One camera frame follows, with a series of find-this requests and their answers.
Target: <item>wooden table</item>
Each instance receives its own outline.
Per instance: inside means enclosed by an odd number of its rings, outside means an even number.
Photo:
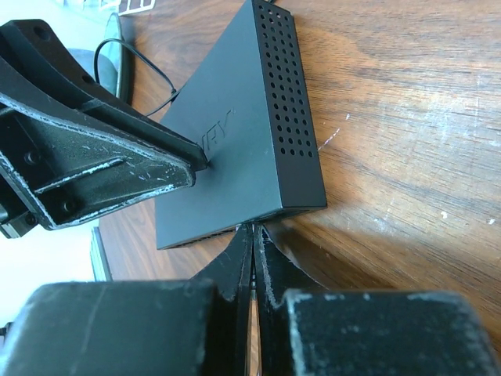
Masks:
[[[241,4],[163,0],[127,22],[179,87]],[[284,249],[331,287],[459,291],[501,351],[499,1],[277,5],[295,15],[329,201],[275,227]],[[133,106],[167,95],[138,63]],[[116,279],[191,277],[231,237],[157,251],[152,201],[100,229]]]

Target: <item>wooden surface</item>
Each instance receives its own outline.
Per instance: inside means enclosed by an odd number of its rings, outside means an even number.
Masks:
[[[180,86],[241,3],[163,0],[128,22]],[[459,291],[501,351],[499,1],[277,5],[295,15],[329,201],[273,227],[284,250],[331,287]],[[134,93],[147,112],[168,87],[138,63]],[[153,210],[101,220],[115,278],[191,277],[228,242],[157,251]]]

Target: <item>brown table top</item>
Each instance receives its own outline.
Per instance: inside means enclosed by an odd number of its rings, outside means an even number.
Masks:
[[[164,0],[124,21],[180,87],[241,4]],[[333,287],[459,291],[501,351],[499,1],[277,5],[295,16],[329,202],[278,226],[283,243]],[[136,64],[133,107],[168,93]],[[157,251],[152,201],[99,226],[116,279],[191,277],[231,237]]]

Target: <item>wire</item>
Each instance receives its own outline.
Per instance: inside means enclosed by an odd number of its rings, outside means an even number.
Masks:
[[[98,69],[98,62],[99,62],[99,53],[101,52],[101,49],[110,42],[116,42],[120,43],[123,45],[126,49],[128,49],[130,52],[132,52],[134,55],[136,55],[138,58],[140,58],[148,67],[156,71],[162,78],[171,86],[171,96],[169,99],[167,99],[165,102],[163,102],[159,107],[157,107],[155,110],[150,111],[146,116],[151,116],[155,114],[156,112],[160,111],[162,108],[167,106],[170,102],[172,102],[179,94],[179,91],[177,91],[174,87],[174,84],[172,84],[172,81],[170,80],[167,75],[162,72],[162,70],[157,67],[150,59],[148,59],[146,56],[144,56],[140,51],[138,51],[133,45],[127,43],[126,41],[123,41],[121,39],[116,39],[116,38],[109,38],[105,39],[96,48],[96,52],[94,52],[94,77],[96,78],[96,82],[99,84],[99,69]]]

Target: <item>black object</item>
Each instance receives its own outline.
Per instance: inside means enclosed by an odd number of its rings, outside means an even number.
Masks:
[[[440,291],[328,291],[241,226],[191,280],[54,284],[12,326],[0,375],[248,375],[251,281],[261,374],[496,376],[469,305]]]
[[[246,1],[161,121],[211,161],[156,199],[157,246],[326,207],[294,19]]]
[[[0,230],[56,230],[195,183],[202,149],[115,98],[41,20],[0,27]]]

